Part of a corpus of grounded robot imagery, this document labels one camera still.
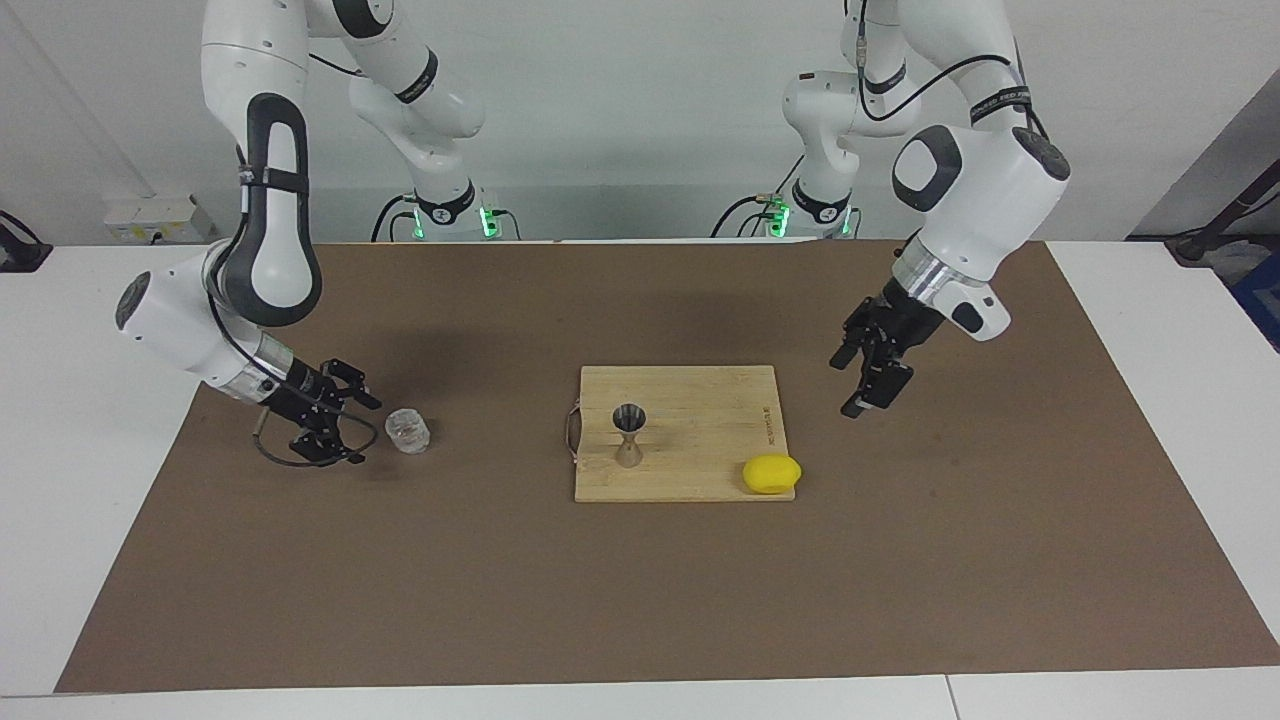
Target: black stand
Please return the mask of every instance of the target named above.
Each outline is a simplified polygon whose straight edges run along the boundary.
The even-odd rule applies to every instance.
[[[52,245],[31,243],[18,240],[9,228],[0,224],[0,249],[8,259],[0,264],[0,273],[35,273],[54,251]]]
[[[1213,218],[1213,222],[1204,225],[1194,237],[1166,240],[1165,246],[1174,255],[1174,260],[1187,268],[1199,266],[1206,252],[1217,250],[1229,242],[1222,238],[1226,228],[1243,218],[1277,183],[1280,183],[1280,160],[1272,163],[1266,172],[1258,176],[1258,179],[1253,181],[1239,197],[1233,200],[1230,205]]]

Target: metal jigger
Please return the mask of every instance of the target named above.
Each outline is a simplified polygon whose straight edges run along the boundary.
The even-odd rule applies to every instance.
[[[645,420],[644,410],[630,402],[613,411],[613,427],[622,433],[622,445],[618,446],[618,454],[614,456],[618,465],[635,468],[644,460],[644,452],[636,445],[636,434],[644,429]]]

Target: brown mat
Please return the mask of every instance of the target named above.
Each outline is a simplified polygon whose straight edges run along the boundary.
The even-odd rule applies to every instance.
[[[278,469],[201,391],[58,691],[1280,664],[1044,247],[998,278],[1005,337],[945,328],[893,410],[840,416],[892,247],[321,247],[279,334],[433,448]],[[776,365],[799,498],[576,505],[589,364]]]

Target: white wall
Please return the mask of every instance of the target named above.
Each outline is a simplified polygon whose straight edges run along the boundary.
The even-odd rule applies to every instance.
[[[202,3],[0,1],[147,183],[193,192],[232,224],[230,136],[200,90]],[[484,91],[489,123],[468,158],[527,236],[708,233],[728,202],[772,190],[799,155],[781,114],[788,77],[845,67],[835,0],[401,4],[443,61]],[[1009,0],[1009,10],[1039,113],[1075,168],[1046,238],[1128,234],[1276,65],[1270,0]],[[349,61],[337,41],[316,50]],[[9,72],[22,67],[12,47],[0,61],[0,204],[52,242],[106,242],[99,199],[118,193],[120,179],[40,83]],[[315,236],[362,240],[406,174],[347,108],[344,78],[323,68],[312,78]],[[964,122],[965,109],[940,87],[927,115]],[[874,145],[855,200],[867,210],[863,234],[902,237],[916,219],[887,190],[899,143]]]
[[[1280,72],[1271,76],[1143,219],[1138,232],[1171,234],[1207,224],[1276,160],[1280,160]],[[1280,202],[1239,220],[1229,232],[1280,234]]]

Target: black cable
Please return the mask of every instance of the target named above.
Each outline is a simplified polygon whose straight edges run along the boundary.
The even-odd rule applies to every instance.
[[[410,213],[410,211],[397,213],[396,217],[392,218],[392,231],[390,231],[392,232],[392,242],[396,242],[396,220],[403,220],[403,219],[413,220],[413,227],[415,228],[417,227],[417,215],[415,215],[413,213]]]
[[[1271,197],[1263,200],[1262,202],[1258,202],[1253,208],[1249,208],[1247,211],[1242,213],[1239,218],[1231,220],[1231,224],[1234,225],[1235,223],[1243,220],[1244,218],[1248,218],[1249,215],[1256,215],[1256,214],[1261,213],[1262,210],[1266,210],[1267,205],[1271,205],[1277,199],[1280,199],[1280,191],[1276,191],[1276,193],[1272,195]],[[1170,234],[1167,237],[1185,237],[1188,234],[1196,234],[1196,233],[1198,233],[1198,232],[1201,232],[1201,231],[1203,231],[1206,228],[1208,228],[1208,225],[1201,225],[1198,228],[1192,228],[1192,229],[1188,229],[1188,231],[1178,232],[1178,233]]]
[[[995,63],[1002,63],[1005,65],[1012,65],[1012,63],[1009,60],[1009,58],[1005,58],[1002,55],[974,55],[973,58],[969,58],[968,60],[960,60],[959,63],[956,63],[956,64],[951,65],[950,68],[942,70],[941,73],[933,76],[933,78],[929,79],[929,82],[922,85],[919,87],[919,90],[916,90],[915,92],[913,92],[910,95],[910,97],[908,97],[906,100],[904,100],[901,102],[901,105],[899,105],[897,108],[893,108],[892,110],[890,110],[884,115],[877,115],[877,114],[872,113],[870,106],[867,105],[867,92],[864,90],[865,86],[867,86],[867,82],[865,82],[865,69],[860,68],[858,70],[858,100],[859,100],[859,102],[861,102],[861,105],[863,105],[863,113],[867,113],[868,118],[876,120],[877,123],[878,122],[883,122],[883,120],[887,120],[887,119],[892,118],[893,115],[901,113],[902,110],[905,110],[908,108],[908,105],[910,105],[911,102],[915,102],[916,100],[919,100],[919,97],[922,95],[924,95],[931,87],[933,87],[934,85],[937,85],[937,83],[942,82],[943,79],[946,79],[951,73],[954,73],[956,70],[960,70],[960,69],[964,69],[964,68],[968,68],[969,65],[973,65],[973,64],[977,64],[977,63],[987,63],[987,61],[995,61]]]
[[[858,18],[858,37],[860,37],[863,41],[867,40],[867,3],[868,1],[869,0],[863,0],[861,15]],[[883,120],[887,120],[887,119],[892,118],[893,115],[901,113],[904,109],[906,109],[908,105],[910,105],[911,102],[915,102],[922,95],[925,94],[925,91],[928,91],[934,85],[942,82],[951,73],[954,73],[956,70],[960,70],[960,69],[964,69],[964,68],[966,68],[969,65],[973,65],[975,63],[984,63],[984,61],[1002,63],[1002,64],[1005,64],[1007,67],[1012,67],[1014,65],[1014,63],[1009,58],[1005,58],[1004,55],[974,55],[973,58],[969,58],[968,60],[960,60],[959,63],[956,63],[956,64],[951,65],[950,68],[942,70],[941,73],[936,74],[933,77],[933,79],[931,79],[929,82],[922,85],[919,87],[919,90],[916,90],[915,92],[913,92],[910,97],[908,97],[906,100],[904,100],[901,105],[899,105],[897,108],[893,108],[886,115],[876,115],[874,113],[872,113],[872,109],[867,105],[867,92],[865,92],[865,87],[867,87],[867,68],[860,64],[858,67],[858,100],[861,104],[863,111],[867,113],[868,118],[870,118],[870,119],[873,119],[876,122],[883,122]]]
[[[728,220],[730,215],[732,215],[739,208],[741,208],[744,205],[750,205],[751,202],[758,202],[755,195],[748,195],[746,197],[744,197],[744,199],[739,200],[737,202],[730,205],[728,210],[724,210],[724,214],[721,215],[721,219],[716,223],[716,229],[712,231],[710,237],[716,237],[716,236],[719,234],[721,228],[724,227],[724,223]]]
[[[773,195],[778,195],[782,192],[782,188],[787,186],[787,182],[796,174],[796,170],[800,169],[800,163],[804,163],[804,155],[800,155],[800,158],[796,159],[796,164],[791,165],[791,172],[787,173],[787,177],[782,178],[782,182],[778,183],[778,187],[777,190],[773,191]],[[755,233],[758,232],[760,232],[759,220],[756,220],[755,227],[751,228],[751,237],[755,237]]]
[[[378,242],[378,233],[383,232],[383,223],[387,222],[387,215],[390,214],[392,208],[401,202],[408,202],[403,195],[397,195],[383,205],[383,211],[378,214],[378,222],[374,223],[374,232],[369,234],[369,242]]]
[[[32,231],[31,228],[28,228],[27,223],[23,223],[22,220],[19,220],[18,218],[14,218],[9,213],[5,213],[4,210],[0,210],[0,218],[4,218],[6,220],[9,220],[9,224],[12,224],[13,227],[15,227],[15,228],[20,229],[22,232],[27,233],[27,236],[31,237],[31,240],[36,241],[36,245],[45,245],[45,241],[40,240],[40,236],[37,236],[35,233],[35,231]]]
[[[850,208],[850,213],[858,213],[858,224],[854,227],[854,240],[858,240],[858,233],[863,231],[863,209]]]
[[[321,65],[329,65],[330,68],[338,70],[339,73],[342,73],[344,76],[365,77],[365,73],[362,70],[352,70],[351,68],[344,68],[344,67],[339,65],[338,63],[334,63],[332,60],[325,60],[324,58],[321,58],[320,55],[316,55],[315,53],[308,53],[308,55],[311,56],[312,60],[320,63]]]
[[[502,217],[511,218],[511,224],[516,225],[516,240],[520,240],[520,241],[525,240],[525,236],[520,234],[520,220],[516,218],[515,213],[512,213],[511,210],[494,210],[493,211],[493,217],[495,217],[495,218],[502,218]]]
[[[772,217],[773,215],[769,214],[769,213],[759,213],[756,215],[751,215],[750,218],[742,220],[742,227],[737,228],[737,237],[742,237],[742,233],[746,232],[746,223],[750,223],[751,220],[755,220],[755,227],[759,228],[760,227],[760,220],[768,220]],[[755,233],[756,233],[756,231],[753,229],[750,237],[755,237]]]
[[[223,265],[227,264],[227,256],[230,254],[232,250],[236,249],[236,245],[244,236],[244,227],[247,225],[247,223],[248,223],[248,215],[241,214],[239,228],[236,229],[236,234],[232,237],[232,241],[227,246],[227,250],[224,250],[223,254],[218,256],[218,259],[214,261],[212,266],[210,268],[210,275],[211,277],[216,278],[218,277],[218,272],[221,270]],[[356,423],[358,425],[364,425],[370,432],[370,439],[369,439],[369,442],[366,442],[365,445],[360,446],[356,450],[347,451],[347,452],[339,455],[338,457],[334,457],[332,460],[325,460],[325,461],[316,461],[316,462],[294,462],[294,461],[291,461],[291,460],[283,460],[280,457],[276,457],[270,451],[268,451],[265,447],[262,447],[261,434],[262,434],[262,427],[266,424],[266,418],[260,418],[257,428],[253,430],[252,437],[253,437],[253,447],[264,457],[266,457],[271,462],[275,462],[276,465],[284,465],[285,468],[329,468],[332,465],[337,465],[338,462],[342,462],[344,460],[355,457],[356,455],[360,455],[360,454],[365,452],[366,450],[369,450],[370,447],[372,447],[374,445],[378,443],[380,433],[378,432],[378,428],[374,427],[372,423],[365,420],[364,418],[358,418],[356,415],[352,415],[351,413],[347,413],[346,410],[334,407],[334,406],[326,404],[326,402],[320,402],[319,400],[311,397],[310,395],[302,392],[301,389],[291,386],[288,382],[285,382],[285,379],[278,377],[275,373],[273,373],[266,366],[264,366],[261,363],[259,363],[256,357],[253,357],[252,355],[250,355],[248,351],[246,351],[243,347],[241,347],[241,345],[238,342],[236,342],[236,338],[232,337],[230,331],[227,329],[227,324],[223,322],[221,313],[218,311],[218,302],[214,300],[214,293],[206,291],[205,295],[209,299],[209,313],[210,313],[210,315],[214,316],[214,324],[218,325],[218,332],[221,333],[223,340],[227,342],[227,345],[232,346],[232,348],[234,348],[236,352],[238,352],[241,355],[241,357],[243,357],[244,360],[247,360],[250,365],[252,365],[260,373],[262,373],[264,375],[266,375],[268,378],[270,378],[271,380],[274,380],[276,386],[279,386],[279,387],[284,388],[285,391],[288,391],[289,393],[297,396],[303,402],[310,404],[312,407],[316,407],[317,410],[324,410],[324,411],[326,411],[326,413],[332,414],[332,415],[337,415],[338,418],[346,418],[346,419],[348,419],[348,420],[351,420],[351,421],[353,421],[353,423]],[[265,409],[264,410],[264,415],[266,415],[269,413],[270,413],[270,409]]]
[[[1028,105],[1025,109],[1027,109],[1027,118],[1028,118],[1028,120],[1030,120],[1032,123],[1036,123],[1036,129],[1037,129],[1037,132],[1041,133],[1041,137],[1043,137],[1044,140],[1048,140],[1050,142],[1053,142],[1048,137],[1048,131],[1044,129],[1044,123],[1039,122],[1039,115],[1036,114],[1036,110],[1030,105]]]
[[[1249,210],[1247,213],[1244,213],[1243,215],[1240,215],[1236,219],[1248,218],[1249,215],[1256,215],[1256,214],[1261,213],[1262,210],[1266,209],[1267,205],[1271,205],[1272,202],[1275,202],[1277,197],[1280,197],[1280,191],[1277,191],[1271,197],[1263,200],[1262,202],[1258,202],[1253,208],[1249,208]]]

